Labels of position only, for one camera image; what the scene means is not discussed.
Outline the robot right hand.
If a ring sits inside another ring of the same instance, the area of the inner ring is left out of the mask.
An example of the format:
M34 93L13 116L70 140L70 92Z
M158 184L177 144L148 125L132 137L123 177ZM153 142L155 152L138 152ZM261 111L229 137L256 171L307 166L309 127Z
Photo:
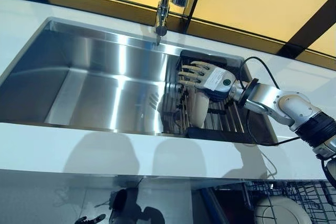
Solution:
M177 75L181 85L204 93L214 102L234 95L236 86L240 84L230 71L203 61L182 65Z

